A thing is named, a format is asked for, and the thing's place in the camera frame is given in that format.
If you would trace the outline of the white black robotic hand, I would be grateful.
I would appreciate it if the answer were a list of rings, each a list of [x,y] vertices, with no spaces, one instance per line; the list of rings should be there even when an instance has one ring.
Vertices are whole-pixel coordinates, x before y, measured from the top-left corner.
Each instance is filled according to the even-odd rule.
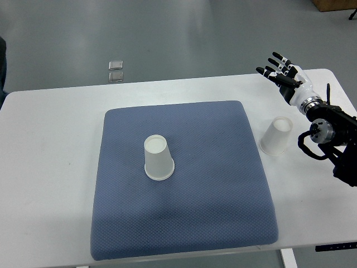
[[[313,101],[322,102],[311,80],[298,65],[277,52],[272,55],[272,58],[268,58],[271,66],[257,67],[256,71],[279,88],[289,105],[303,108]]]

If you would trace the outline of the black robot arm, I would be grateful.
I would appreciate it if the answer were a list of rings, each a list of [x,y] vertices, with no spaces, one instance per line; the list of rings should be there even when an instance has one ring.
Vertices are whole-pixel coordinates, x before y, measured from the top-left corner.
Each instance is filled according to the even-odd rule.
[[[316,160],[329,159],[333,176],[344,183],[356,186],[356,117],[345,113],[330,103],[330,85],[326,87],[327,100],[318,102],[306,110],[310,129],[298,137],[298,147]],[[317,143],[322,156],[316,155],[305,144],[306,137]]]

